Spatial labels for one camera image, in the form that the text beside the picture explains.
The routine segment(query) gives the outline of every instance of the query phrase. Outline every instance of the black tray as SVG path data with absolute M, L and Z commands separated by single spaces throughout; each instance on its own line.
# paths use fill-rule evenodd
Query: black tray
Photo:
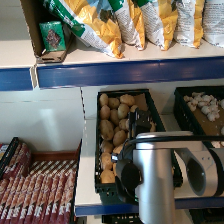
M 0 179 L 2 179 L 2 176 L 5 171 L 5 167 L 9 164 L 12 156 L 14 155 L 16 151 L 18 144 L 19 144 L 19 139 L 17 137 L 14 137 L 12 141 L 10 142 L 6 152 L 4 153 L 0 161 Z
M 194 224 L 224 223 L 224 208 L 206 208 L 189 210 Z
M 114 183 L 111 184 L 101 184 L 100 182 L 100 174 L 102 172 L 101 170 L 101 164 L 100 164 L 100 156 L 101 156 L 101 150 L 100 150 L 100 144 L 102 142 L 102 138 L 100 136 L 100 130 L 99 130 L 99 124 L 100 124 L 100 104 L 99 104 L 99 98 L 101 94 L 106 93 L 108 97 L 119 97 L 124 94 L 129 94 L 132 96 L 140 95 L 142 93 L 145 94 L 146 103 L 148 106 L 148 110 L 151 111 L 152 119 L 156 123 L 156 130 L 158 132 L 164 132 L 165 128 L 163 126 L 163 123 L 160 119 L 160 116 L 157 112 L 157 109 L 154 105 L 154 102 L 151 98 L 151 95 L 148 91 L 148 89 L 139 89 L 139 90 L 122 90 L 122 91 L 112 91 L 112 92 L 100 92 L 98 93 L 97 97 L 97 123 L 96 123 L 96 152 L 95 152 L 95 191 L 96 193 L 100 194 L 100 198 L 102 200 L 102 203 L 106 204 L 113 204 L 113 203 L 122 203 L 117 196 L 116 191 L 116 185 Z M 174 152 L 171 153 L 172 158 L 172 164 L 175 167 L 174 170 L 174 187 L 181 187 L 183 183 L 183 177 L 182 173 L 179 167 L 179 164 L 177 162 L 177 159 L 175 157 Z
M 206 95 L 213 95 L 217 99 L 224 99 L 224 86 L 195 86 L 176 88 L 174 116 L 182 131 L 191 131 L 196 135 L 206 135 L 194 114 L 184 101 L 184 96 L 191 96 L 193 92 L 205 92 Z M 210 142 L 203 142 L 207 148 L 214 148 Z
M 102 215 L 102 223 L 107 224 L 120 224 L 120 223 L 132 223 L 142 224 L 138 213 L 130 214 L 116 214 L 116 215 Z

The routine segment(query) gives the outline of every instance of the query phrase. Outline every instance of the cardboard box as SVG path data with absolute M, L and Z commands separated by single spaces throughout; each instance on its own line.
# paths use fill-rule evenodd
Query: cardboard box
M 64 36 L 66 42 L 65 51 L 44 52 L 44 42 L 41 36 L 39 23 L 57 21 L 57 17 L 51 15 L 38 0 L 20 0 L 23 14 L 25 16 L 27 29 L 31 38 L 34 55 L 37 63 L 62 62 L 66 56 L 67 50 L 74 39 L 74 35 L 64 25 Z

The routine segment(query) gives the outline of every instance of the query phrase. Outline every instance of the chip bag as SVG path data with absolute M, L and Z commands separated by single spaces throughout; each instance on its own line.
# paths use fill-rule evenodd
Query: chip bag
M 135 45 L 138 50 L 145 47 L 143 15 L 133 0 L 109 0 L 118 20 L 122 40 Z
M 177 23 L 177 10 L 171 0 L 137 0 L 143 13 L 146 37 L 161 50 L 168 50 Z
M 178 20 L 174 38 L 181 45 L 200 47 L 204 2 L 205 0 L 177 0 Z
M 205 0 L 203 29 L 206 41 L 224 47 L 224 0 Z
M 122 58 L 121 33 L 108 0 L 40 0 L 45 8 L 69 25 L 72 32 L 105 54 Z

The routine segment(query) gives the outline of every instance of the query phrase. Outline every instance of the blue shelf edge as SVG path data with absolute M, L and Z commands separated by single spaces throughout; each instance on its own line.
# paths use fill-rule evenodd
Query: blue shelf edge
M 33 90 L 29 68 L 0 69 L 0 91 Z
M 201 209 L 224 207 L 223 197 L 183 198 L 175 199 L 176 209 Z M 130 204 L 75 206 L 77 217 L 88 215 L 111 215 L 138 213 L 138 206 Z
M 122 85 L 224 78 L 224 57 L 37 67 L 40 88 Z

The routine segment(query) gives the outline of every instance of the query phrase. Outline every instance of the green packaging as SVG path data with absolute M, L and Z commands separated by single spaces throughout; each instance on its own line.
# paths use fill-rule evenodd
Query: green packaging
M 53 21 L 39 25 L 46 51 L 64 51 L 66 49 L 61 22 Z

